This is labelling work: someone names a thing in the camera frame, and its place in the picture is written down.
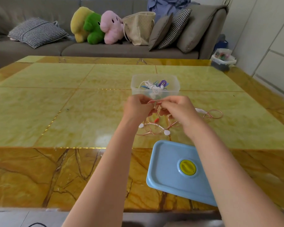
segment coffee table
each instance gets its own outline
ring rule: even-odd
[[[284,101],[239,68],[223,73],[208,60],[43,56],[0,69],[0,207],[70,210],[117,128],[137,73],[176,75],[180,94],[196,107],[221,110],[223,118],[208,123],[284,209]],[[180,127],[170,131],[136,136],[126,212],[217,210],[147,186],[156,141],[192,144]]]

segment person's right hand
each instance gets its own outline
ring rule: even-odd
[[[195,107],[187,96],[168,96],[162,99],[160,115],[171,114],[183,126],[186,133],[194,122],[199,121],[199,117]]]

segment black cable on floor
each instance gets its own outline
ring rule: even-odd
[[[42,225],[43,227],[47,227],[45,224],[42,224],[42,223],[39,223],[39,222],[31,224],[29,227],[32,227],[33,225]]]

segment pink plush toy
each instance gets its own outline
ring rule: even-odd
[[[101,16],[100,29],[105,33],[104,42],[114,44],[124,37],[123,21],[113,11],[106,11]]]

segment sofa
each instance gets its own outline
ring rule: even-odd
[[[87,42],[76,43],[67,39],[33,49],[7,37],[11,29],[31,17],[58,21],[59,26],[72,35],[70,22],[80,6],[99,14],[112,10],[123,18],[147,11],[147,0],[0,0],[0,68],[29,55],[209,59],[227,15],[224,9],[218,10],[198,45],[188,53],[182,53],[176,46],[148,51],[148,46],[134,46],[127,41],[114,45],[89,45]]]

